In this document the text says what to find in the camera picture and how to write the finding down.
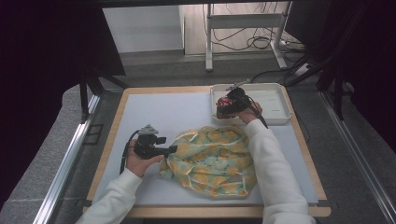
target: white plastic tray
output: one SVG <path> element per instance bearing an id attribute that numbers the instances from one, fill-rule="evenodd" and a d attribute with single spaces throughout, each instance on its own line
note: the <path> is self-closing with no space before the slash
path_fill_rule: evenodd
<path id="1" fill-rule="evenodd" d="M 233 84 L 218 84 L 210 88 L 212 99 L 212 118 L 218 124 L 229 125 L 243 124 L 239 118 L 218 119 L 216 117 L 216 102 L 220 97 L 226 96 L 226 91 Z M 282 89 L 277 83 L 244 84 L 240 86 L 246 95 L 262 106 L 262 116 L 269 125 L 283 125 L 291 118 L 291 110 Z"/>

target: black wire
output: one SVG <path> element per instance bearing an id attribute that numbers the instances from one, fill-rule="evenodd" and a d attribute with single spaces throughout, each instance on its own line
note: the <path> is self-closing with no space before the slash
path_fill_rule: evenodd
<path id="1" fill-rule="evenodd" d="M 255 12 L 256 12 L 256 10 L 257 10 L 257 8 L 259 8 L 261 5 L 262 5 L 262 3 L 259 3 L 259 5 L 258 5 L 256 8 L 254 8 L 254 11 L 253 11 L 253 13 L 255 13 Z"/>
<path id="2" fill-rule="evenodd" d="M 123 172 L 124 167 L 125 167 L 125 162 L 126 158 L 128 157 L 128 150 L 129 150 L 129 145 L 131 144 L 132 139 L 134 139 L 134 136 L 139 132 L 140 130 L 134 131 L 132 133 L 131 137 L 129 138 L 128 142 L 125 144 L 125 148 L 122 152 L 122 157 L 121 157 L 121 164 L 120 164 L 120 174 Z"/>
<path id="3" fill-rule="evenodd" d="M 292 62 L 292 63 L 296 63 L 298 60 L 292 60 L 291 58 L 289 58 L 289 57 L 287 56 L 288 53 L 296 53 L 296 52 L 288 51 L 288 52 L 285 52 L 285 53 L 283 54 L 283 57 L 284 57 L 286 60 L 288 60 L 289 62 Z"/>
<path id="4" fill-rule="evenodd" d="M 230 9 L 228 8 L 228 3 L 225 4 L 225 8 L 227 8 L 227 10 L 230 12 L 230 14 L 233 14 Z"/>
<path id="5" fill-rule="evenodd" d="M 250 96 L 248 96 L 248 98 L 249 98 L 252 102 L 254 102 L 254 100 L 253 100 Z M 256 106 L 256 104 L 254 104 L 254 107 L 256 107 L 257 111 L 259 111 L 259 108 Z"/>
<path id="6" fill-rule="evenodd" d="M 202 4 L 202 13 L 203 13 L 203 18 L 204 18 L 204 29 L 205 29 L 205 34 L 207 35 L 207 30 L 206 30 L 206 26 L 205 26 L 205 9 L 204 9 L 204 4 Z M 243 29 L 237 31 L 236 33 L 234 33 L 234 34 L 232 34 L 232 35 L 229 35 L 229 36 L 227 36 L 227 37 L 224 37 L 224 38 L 222 38 L 222 39 L 218 39 L 218 38 L 216 37 L 216 33 L 215 33 L 214 30 L 213 30 L 213 35 L 214 35 L 214 37 L 216 38 L 216 40 L 218 40 L 218 41 L 220 42 L 220 41 L 223 41 L 223 40 L 225 40 L 225 39 L 228 39 L 228 38 L 230 38 L 230 37 L 232 37 L 232 36 L 234 36 L 234 35 L 237 35 L 237 34 L 241 33 L 242 31 L 244 31 L 244 30 L 246 30 L 246 29 L 247 29 L 247 28 L 243 28 Z M 266 49 L 266 48 L 268 48 L 268 46 L 270 45 L 270 41 L 271 41 L 271 40 L 270 40 L 268 37 L 265 37 L 265 36 L 254 36 L 254 35 L 256 34 L 257 30 L 258 30 L 258 28 L 257 28 L 256 31 L 254 32 L 253 37 L 251 37 L 251 38 L 249 38 L 249 39 L 247 40 L 247 46 L 246 46 L 245 48 L 234 49 L 234 48 L 231 48 L 231 47 L 229 47 L 229 46 L 227 46 L 227 45 L 224 45 L 224 44 L 221 44 L 221 43 L 218 43 L 218 42 L 214 42 L 214 41 L 211 41 L 211 42 L 212 42 L 212 44 L 220 45 L 220 46 L 223 46 L 224 48 L 232 49 L 232 50 L 235 50 L 235 51 L 244 50 L 244 49 L 250 49 L 250 48 L 255 48 L 255 49 Z M 258 46 L 256 45 L 256 41 L 263 41 L 263 40 L 265 40 L 265 41 L 268 42 L 267 45 L 264 46 L 264 47 L 258 47 Z"/>
<path id="7" fill-rule="evenodd" d="M 274 13 L 276 13 L 277 2 L 275 3 Z"/>
<path id="8" fill-rule="evenodd" d="M 283 51 L 305 52 L 305 49 L 291 49 L 286 46 L 279 45 L 279 49 Z"/>
<path id="9" fill-rule="evenodd" d="M 253 107 L 253 105 L 251 105 L 251 103 L 248 103 L 246 101 L 244 101 L 244 99 L 242 99 L 241 97 L 237 96 L 237 95 L 233 95 L 233 98 L 236 98 L 239 102 L 242 102 L 243 104 L 247 105 L 248 108 L 251 109 L 251 111 L 253 111 L 253 113 L 257 116 L 257 118 L 262 122 L 262 124 L 265 126 L 265 128 L 268 129 L 268 124 L 265 121 L 265 119 L 262 117 L 262 113 L 260 113 L 259 108 L 257 108 L 257 106 L 255 105 L 256 108 Z"/>
<path id="10" fill-rule="evenodd" d="M 286 79 L 293 75 L 303 64 L 305 64 L 311 56 L 309 54 L 305 54 L 301 57 L 297 62 L 289 69 L 289 71 L 283 76 L 277 83 L 279 83 L 283 79 L 283 86 L 286 86 Z"/>
<path id="11" fill-rule="evenodd" d="M 265 2 L 264 8 L 262 9 L 262 13 L 265 12 L 265 8 L 267 7 L 267 2 Z"/>
<path id="12" fill-rule="evenodd" d="M 314 217 L 315 221 L 317 222 L 317 224 L 321 224 L 321 222 L 319 221 L 319 219 L 317 219 L 316 217 Z"/>
<path id="13" fill-rule="evenodd" d="M 253 82 L 254 82 L 254 79 L 256 79 L 257 77 L 259 77 L 259 76 L 261 76 L 261 75 L 264 75 L 264 74 L 267 74 L 267 73 L 286 72 L 286 71 L 289 71 L 289 69 L 284 69 L 284 70 L 271 70 L 271 71 L 260 72 L 259 74 L 255 75 L 254 77 L 252 77 L 252 78 L 250 79 L 250 83 L 253 83 Z"/>

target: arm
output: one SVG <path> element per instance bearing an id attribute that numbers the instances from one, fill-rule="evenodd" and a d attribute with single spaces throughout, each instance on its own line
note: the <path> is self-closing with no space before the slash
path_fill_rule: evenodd
<path id="1" fill-rule="evenodd" d="M 77 223 L 120 223 L 134 206 L 134 193 L 142 182 L 141 176 L 154 163 L 161 161 L 163 155 L 149 160 L 141 160 L 134 154 L 131 142 L 126 168 L 116 179 L 110 181 L 104 196 L 85 212 Z"/>
<path id="2" fill-rule="evenodd" d="M 257 117 L 246 113 L 238 116 L 247 124 L 245 132 L 265 205 L 262 223 L 316 223 L 308 215 L 308 203 L 276 137 Z"/>

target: black device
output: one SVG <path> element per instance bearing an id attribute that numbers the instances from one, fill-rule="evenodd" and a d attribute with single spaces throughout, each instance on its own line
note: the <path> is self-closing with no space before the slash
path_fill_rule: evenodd
<path id="1" fill-rule="evenodd" d="M 136 134 L 138 134 L 138 137 L 136 143 L 134 144 L 134 153 L 143 160 L 148 160 L 159 155 L 164 155 L 165 158 L 167 158 L 169 154 L 175 153 L 177 151 L 177 146 L 155 147 L 155 145 L 164 144 L 166 142 L 166 137 L 157 137 L 155 135 L 156 133 L 159 132 L 148 124 L 146 127 L 142 128 L 141 130 L 135 131 L 131 135 L 128 142 L 125 144 L 125 149 L 122 153 L 120 174 L 125 167 L 126 158 L 128 156 L 128 149 L 130 147 L 132 139 L 134 139 L 134 136 Z"/>
<path id="2" fill-rule="evenodd" d="M 265 122 L 265 119 L 262 117 L 262 114 L 250 102 L 251 98 L 246 95 L 242 88 L 239 87 L 247 82 L 249 82 L 249 80 L 235 83 L 226 90 L 230 91 L 227 93 L 226 97 L 219 98 L 217 103 L 217 117 L 219 119 L 229 119 L 232 117 L 232 114 L 250 108 L 256 114 L 257 118 L 262 122 L 262 124 L 268 128 L 268 125 Z"/>

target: yellow floral cloth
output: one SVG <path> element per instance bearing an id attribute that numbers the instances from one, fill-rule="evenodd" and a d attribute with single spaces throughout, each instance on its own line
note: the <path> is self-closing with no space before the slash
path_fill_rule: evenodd
<path id="1" fill-rule="evenodd" d="M 212 196 L 246 196 L 257 183 L 248 137 L 237 127 L 180 133 L 177 152 L 163 160 L 161 175 Z"/>

